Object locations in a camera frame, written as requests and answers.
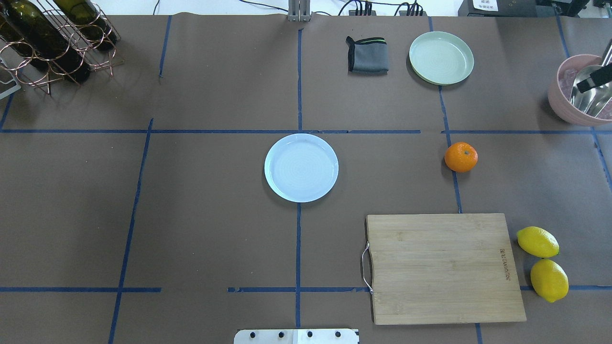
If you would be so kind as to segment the orange mandarin fruit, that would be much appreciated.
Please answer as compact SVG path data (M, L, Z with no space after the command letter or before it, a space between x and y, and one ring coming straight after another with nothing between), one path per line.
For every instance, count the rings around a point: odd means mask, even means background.
M444 154L446 166L454 172L469 172L477 165L478 160L476 149L465 142L450 145Z

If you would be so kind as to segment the light blue plate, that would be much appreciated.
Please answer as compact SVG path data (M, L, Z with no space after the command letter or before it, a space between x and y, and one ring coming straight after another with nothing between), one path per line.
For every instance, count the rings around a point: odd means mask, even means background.
M269 149L263 172L281 198L308 203L324 197L339 176L339 161L332 146L312 134L296 133Z

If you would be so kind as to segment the light green plate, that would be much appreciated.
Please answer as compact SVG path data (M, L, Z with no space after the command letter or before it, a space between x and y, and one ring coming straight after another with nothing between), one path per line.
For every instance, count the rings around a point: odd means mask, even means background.
M475 66L468 44L452 33L441 31L418 36L411 43L408 59L420 78L438 86L466 80Z

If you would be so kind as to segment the metal scoop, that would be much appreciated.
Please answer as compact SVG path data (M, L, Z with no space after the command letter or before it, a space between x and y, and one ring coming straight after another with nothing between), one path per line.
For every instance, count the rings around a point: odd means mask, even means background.
M580 81L586 80L593 72L612 72L611 71L611 52L612 42L609 41L605 51L601 57L601 61L598 64L588 65L577 73L570 93L571 104L579 109L579 111L589 116L597 117L601 112L601 109L607 104L611 98L611 87L610 83L606 83L602 86L592 88L584 93L579 92L577 84Z

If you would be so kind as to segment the black computer box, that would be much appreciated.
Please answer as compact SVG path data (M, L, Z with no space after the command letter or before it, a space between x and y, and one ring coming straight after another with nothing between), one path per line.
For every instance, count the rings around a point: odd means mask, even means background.
M464 0L459 17L520 17L546 18L557 13L542 0Z

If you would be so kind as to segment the yellow lemon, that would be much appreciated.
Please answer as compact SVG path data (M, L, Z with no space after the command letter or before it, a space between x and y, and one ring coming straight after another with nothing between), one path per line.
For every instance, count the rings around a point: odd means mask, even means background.
M530 280L534 291L549 303L554 303L568 294L568 276L553 260L543 258L533 265Z
M543 228L529 226L520 229L516 237L518 246L533 256L551 258L560 253L557 238Z

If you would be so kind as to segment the folded grey cloth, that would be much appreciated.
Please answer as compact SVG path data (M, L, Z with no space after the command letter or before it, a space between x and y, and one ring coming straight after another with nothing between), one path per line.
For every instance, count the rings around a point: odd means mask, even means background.
M389 72L388 45L382 37L355 41L346 37L348 44L348 72L365 75L384 75Z

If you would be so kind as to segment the wooden cutting board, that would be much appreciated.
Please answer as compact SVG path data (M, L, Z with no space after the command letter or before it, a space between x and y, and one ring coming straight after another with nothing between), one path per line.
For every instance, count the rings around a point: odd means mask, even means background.
M374 324L525 322L505 215L366 217Z

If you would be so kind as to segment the dark wine bottle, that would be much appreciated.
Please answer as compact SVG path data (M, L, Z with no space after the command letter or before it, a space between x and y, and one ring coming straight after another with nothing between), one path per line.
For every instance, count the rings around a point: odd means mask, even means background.
M93 2L90 0L55 0L54 3L96 49L101 52L109 52L115 48L116 33Z
M50 63L55 74L79 84L90 77L90 67L81 54L35 4L28 0L2 0L1 13L38 57Z

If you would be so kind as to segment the aluminium frame post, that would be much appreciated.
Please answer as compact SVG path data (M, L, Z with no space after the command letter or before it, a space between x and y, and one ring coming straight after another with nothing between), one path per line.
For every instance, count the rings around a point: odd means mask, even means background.
M289 0L288 21L310 22L312 19L311 0Z

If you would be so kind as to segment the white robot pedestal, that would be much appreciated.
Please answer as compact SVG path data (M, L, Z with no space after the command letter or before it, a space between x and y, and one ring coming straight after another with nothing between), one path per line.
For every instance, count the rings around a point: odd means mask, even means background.
M236 333L234 344L359 344L357 329L245 329Z

